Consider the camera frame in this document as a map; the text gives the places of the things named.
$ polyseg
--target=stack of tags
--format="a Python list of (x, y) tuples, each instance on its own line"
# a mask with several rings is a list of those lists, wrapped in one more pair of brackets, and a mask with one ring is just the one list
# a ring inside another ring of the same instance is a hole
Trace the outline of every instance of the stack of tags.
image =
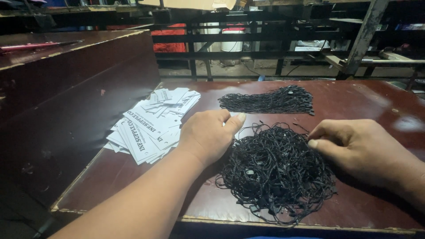
[(104, 148), (131, 154), (137, 165), (156, 162), (177, 146), (180, 119), (200, 97), (188, 88), (155, 90), (150, 100), (142, 100), (123, 113), (125, 117), (112, 127)]

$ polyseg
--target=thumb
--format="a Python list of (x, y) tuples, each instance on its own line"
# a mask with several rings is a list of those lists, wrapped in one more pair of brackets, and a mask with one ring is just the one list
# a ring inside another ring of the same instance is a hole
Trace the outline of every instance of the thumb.
[(226, 124), (223, 126), (226, 130), (230, 131), (232, 135), (235, 135), (244, 125), (247, 115), (240, 113), (228, 119)]
[(349, 153), (346, 147), (338, 146), (327, 139), (312, 139), (309, 141), (309, 147), (331, 157), (335, 162), (343, 160)]

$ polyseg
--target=bundle of strings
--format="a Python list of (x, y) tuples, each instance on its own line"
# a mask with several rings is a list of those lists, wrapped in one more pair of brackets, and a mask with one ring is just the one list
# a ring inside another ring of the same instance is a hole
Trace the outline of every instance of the bundle of strings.
[(226, 94), (218, 100), (220, 107), (230, 112), (314, 115), (312, 99), (312, 95), (304, 88), (290, 85), (264, 94)]
[[(238, 204), (266, 222), (295, 226), (336, 193), (334, 174), (323, 157), (308, 148), (306, 134), (295, 133), (286, 123), (247, 128), (254, 136), (235, 140), (215, 180), (217, 187), (231, 190)], [(268, 209), (274, 220), (260, 215), (261, 209)], [(290, 216), (286, 221), (278, 217), (284, 209)]]

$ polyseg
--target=fingernail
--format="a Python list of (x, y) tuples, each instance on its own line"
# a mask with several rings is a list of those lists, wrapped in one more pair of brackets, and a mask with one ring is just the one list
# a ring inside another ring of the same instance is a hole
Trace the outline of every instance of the fingernail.
[(236, 116), (242, 123), (247, 119), (247, 115), (245, 113), (240, 113)]
[(317, 147), (317, 140), (314, 140), (314, 139), (310, 140), (309, 141), (309, 147), (310, 148), (316, 148)]

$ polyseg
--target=dark red tabletop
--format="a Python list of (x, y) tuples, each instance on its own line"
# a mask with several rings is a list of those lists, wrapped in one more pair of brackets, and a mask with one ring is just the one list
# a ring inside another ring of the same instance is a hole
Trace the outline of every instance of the dark red tabletop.
[[(324, 119), (374, 119), (407, 149), (425, 161), (425, 100), (387, 82), (353, 81), (271, 81), (271, 82), (183, 82), (161, 83), (158, 87), (189, 87), (201, 93), (199, 102), (182, 122), (197, 111), (219, 109), (218, 98), (227, 93), (260, 94), (281, 86), (299, 85), (309, 91), (315, 116), (308, 114), (248, 114), (244, 126), (286, 122), (298, 133), (300, 124), (311, 131)], [(243, 131), (241, 137), (251, 134)], [(130, 184), (152, 165), (137, 165), (130, 155), (102, 149), (86, 170), (52, 206), (53, 211), (85, 212)], [(248, 209), (236, 204), (230, 190), (214, 184), (217, 171), (210, 168), (188, 193), (181, 212), (182, 221), (238, 223), (274, 226), (264, 223)], [(419, 215), (406, 202), (379, 188), (338, 176), (338, 194), (326, 200), (316, 213), (304, 218), (298, 227), (410, 233), (424, 230)]]

